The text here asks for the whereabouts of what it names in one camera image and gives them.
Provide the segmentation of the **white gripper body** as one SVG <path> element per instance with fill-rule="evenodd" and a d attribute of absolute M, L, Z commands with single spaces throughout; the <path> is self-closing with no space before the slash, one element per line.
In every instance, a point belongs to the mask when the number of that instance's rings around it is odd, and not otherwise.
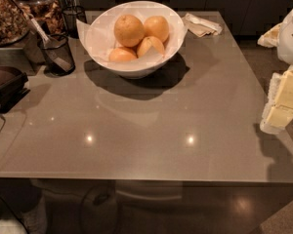
<path fill-rule="evenodd" d="M 278 58 L 293 65 L 293 9 L 281 23 L 277 45 Z"/>

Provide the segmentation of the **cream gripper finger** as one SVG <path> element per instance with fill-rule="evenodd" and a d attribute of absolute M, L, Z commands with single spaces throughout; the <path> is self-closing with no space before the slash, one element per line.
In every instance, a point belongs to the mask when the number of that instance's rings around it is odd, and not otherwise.
<path fill-rule="evenodd" d="M 277 25 L 272 27 L 270 30 L 268 30 L 265 34 L 261 35 L 257 43 L 260 46 L 263 46 L 266 48 L 277 47 L 279 43 L 280 28 L 281 28 L 281 24 L 278 23 Z"/>
<path fill-rule="evenodd" d="M 260 129 L 277 135 L 293 120 L 293 65 L 283 73 L 274 73 L 270 81 Z"/>

